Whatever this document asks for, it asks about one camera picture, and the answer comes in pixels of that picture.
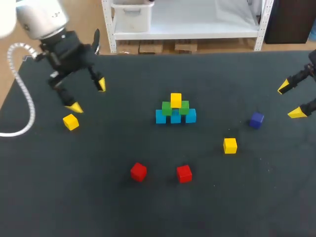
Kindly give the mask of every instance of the dark cabinet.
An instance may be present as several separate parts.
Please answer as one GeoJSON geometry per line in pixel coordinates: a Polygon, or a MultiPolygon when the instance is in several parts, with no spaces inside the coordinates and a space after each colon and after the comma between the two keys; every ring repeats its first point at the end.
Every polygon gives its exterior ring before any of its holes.
{"type": "Polygon", "coordinates": [[[316,0],[275,0],[265,42],[306,43],[316,18],[316,0]]]}

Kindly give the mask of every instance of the white storage bin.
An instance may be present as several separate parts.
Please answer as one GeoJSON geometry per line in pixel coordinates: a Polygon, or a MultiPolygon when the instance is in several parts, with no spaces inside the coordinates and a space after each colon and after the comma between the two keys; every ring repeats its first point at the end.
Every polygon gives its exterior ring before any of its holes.
{"type": "Polygon", "coordinates": [[[145,0],[113,0],[116,29],[124,33],[149,31],[154,2],[144,2],[145,0]]]}

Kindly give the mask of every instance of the table surface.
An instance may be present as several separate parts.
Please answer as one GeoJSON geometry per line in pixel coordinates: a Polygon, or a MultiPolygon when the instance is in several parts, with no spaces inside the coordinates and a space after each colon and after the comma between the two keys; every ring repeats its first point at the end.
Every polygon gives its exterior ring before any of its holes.
{"type": "MultiPolygon", "coordinates": [[[[47,62],[20,73],[37,118],[20,137],[0,139],[0,235],[43,237],[313,236],[316,233],[316,115],[287,113],[315,97],[307,79],[281,96],[307,52],[101,56],[107,92],[86,71],[65,86],[81,104],[72,132],[47,79],[47,62]],[[197,111],[195,124],[156,125],[171,92],[197,111]],[[246,122],[265,115],[259,130],[246,122]],[[235,137],[236,155],[223,154],[235,137]],[[143,183],[130,179],[144,164],[143,183]],[[179,184],[188,164],[193,181],[179,184]]],[[[28,108],[15,83],[0,131],[22,128],[28,108]]]]}

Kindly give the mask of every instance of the toy block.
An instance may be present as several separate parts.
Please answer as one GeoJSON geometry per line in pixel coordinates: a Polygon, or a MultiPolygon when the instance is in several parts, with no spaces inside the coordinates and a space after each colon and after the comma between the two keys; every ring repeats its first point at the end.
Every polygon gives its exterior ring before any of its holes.
{"type": "Polygon", "coordinates": [[[192,173],[188,165],[178,167],[177,176],[180,183],[187,183],[192,181],[192,173]]]}
{"type": "Polygon", "coordinates": [[[163,102],[162,103],[162,115],[164,116],[171,116],[172,115],[172,108],[170,102],[163,102]]]}
{"type": "Polygon", "coordinates": [[[195,109],[189,109],[189,114],[186,115],[186,123],[193,123],[197,121],[197,113],[195,109]]]}
{"type": "Polygon", "coordinates": [[[237,152],[236,138],[225,138],[224,139],[224,153],[235,154],[237,152]]]}
{"type": "Polygon", "coordinates": [[[171,123],[181,123],[181,115],[179,115],[179,110],[172,110],[171,123]]]}
{"type": "Polygon", "coordinates": [[[253,128],[258,129],[262,125],[263,118],[264,118],[264,115],[260,113],[254,113],[251,117],[249,125],[253,128]]]}
{"type": "Polygon", "coordinates": [[[156,124],[166,123],[166,116],[162,115],[162,110],[156,110],[156,124]]]}
{"type": "Polygon", "coordinates": [[[130,170],[130,175],[133,180],[137,182],[142,182],[147,174],[146,166],[143,166],[140,163],[134,164],[133,168],[130,170]]]}
{"type": "Polygon", "coordinates": [[[181,104],[182,104],[182,95],[181,95],[181,93],[171,93],[170,103],[171,103],[171,107],[173,109],[181,108],[181,104]]]}
{"type": "Polygon", "coordinates": [[[74,130],[75,128],[79,127],[79,122],[78,122],[78,119],[70,114],[66,117],[63,118],[63,121],[64,121],[64,124],[65,126],[70,130],[74,130]]]}
{"type": "Polygon", "coordinates": [[[189,102],[187,100],[182,101],[181,108],[179,109],[180,115],[188,115],[189,114],[189,102]]]}

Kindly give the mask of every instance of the cyan cube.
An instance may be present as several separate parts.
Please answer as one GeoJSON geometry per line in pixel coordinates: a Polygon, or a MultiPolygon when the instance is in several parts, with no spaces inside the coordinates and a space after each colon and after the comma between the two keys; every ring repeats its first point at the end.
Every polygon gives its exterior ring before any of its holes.
{"type": "Polygon", "coordinates": [[[264,117],[265,116],[260,113],[254,113],[251,117],[249,125],[256,129],[260,128],[264,117]]]}
{"type": "Polygon", "coordinates": [[[181,115],[178,109],[172,110],[171,123],[181,123],[181,115]]]}
{"type": "Polygon", "coordinates": [[[197,113],[195,109],[190,109],[189,114],[186,115],[186,123],[194,123],[197,121],[197,113]]]}
{"type": "Polygon", "coordinates": [[[162,115],[162,110],[156,110],[156,124],[163,124],[167,122],[166,116],[162,115]]]}

